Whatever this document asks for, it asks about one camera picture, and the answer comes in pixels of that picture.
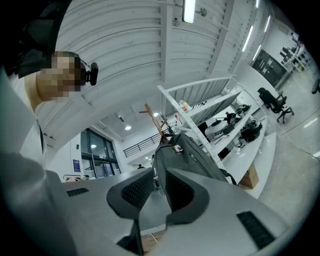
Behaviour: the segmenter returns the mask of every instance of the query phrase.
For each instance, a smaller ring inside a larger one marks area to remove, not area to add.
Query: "ceiling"
[[[194,23],[182,22],[182,8],[156,0],[74,0],[62,21],[57,51],[71,51],[88,64],[97,62],[97,84],[81,95],[37,108],[50,143],[60,148],[72,137],[99,123],[124,138],[150,123],[139,114],[144,104],[160,111],[160,92],[185,83],[234,72],[249,61],[263,37],[269,7],[261,0],[197,0]],[[182,0],[175,0],[182,5]],[[254,30],[245,53],[250,25]],[[121,111],[125,122],[115,113]]]

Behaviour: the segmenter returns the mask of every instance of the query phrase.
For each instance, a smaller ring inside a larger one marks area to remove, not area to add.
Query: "balcony railing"
[[[174,133],[176,133],[178,131],[177,128],[173,128],[172,130]],[[168,129],[164,130],[164,133],[168,134],[169,133]],[[140,151],[142,151],[142,150],[144,150],[154,144],[159,144],[160,139],[161,139],[161,135],[160,135],[160,133],[157,133],[157,134],[139,142],[138,144],[135,144],[135,145],[125,149],[123,151],[125,154],[125,157],[128,158],[128,157],[134,155],[135,153],[138,153],[138,152],[140,152]]]

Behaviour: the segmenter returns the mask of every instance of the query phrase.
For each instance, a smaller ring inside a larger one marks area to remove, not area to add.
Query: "black office chair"
[[[285,109],[287,96],[283,96],[283,92],[281,92],[281,94],[277,98],[275,98],[268,90],[262,87],[258,90],[258,93],[260,99],[263,101],[267,108],[271,108],[272,112],[275,114],[281,113],[281,115],[276,120],[277,122],[279,122],[279,119],[282,117],[282,122],[285,123],[286,114],[292,113],[293,116],[295,115],[291,107]]]

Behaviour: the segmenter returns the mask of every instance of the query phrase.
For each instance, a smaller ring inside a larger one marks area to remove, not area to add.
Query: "wooden coat rack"
[[[151,108],[149,107],[149,105],[148,105],[148,104],[145,104],[144,106],[145,106],[146,110],[139,111],[139,113],[148,113],[148,114],[150,115],[150,117],[151,117],[151,119],[152,119],[155,127],[157,128],[157,130],[159,131],[159,133],[160,133],[160,135],[161,135],[161,138],[163,139],[163,142],[164,142],[165,144],[168,144],[168,143],[169,143],[169,140],[167,139],[164,131],[162,130],[162,127],[167,123],[167,119],[165,119],[165,120],[163,121],[163,123],[160,125],[160,124],[158,123],[158,121],[155,119],[154,114],[152,113],[152,110],[151,110]]]

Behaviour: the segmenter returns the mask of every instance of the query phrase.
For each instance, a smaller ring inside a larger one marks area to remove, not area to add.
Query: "backpack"
[[[177,153],[174,146],[183,151]],[[225,177],[232,176],[219,169],[215,162],[196,144],[193,138],[185,134],[173,135],[168,144],[160,144],[154,153],[154,167],[161,186],[166,188],[166,168],[175,168],[205,177],[227,182]]]

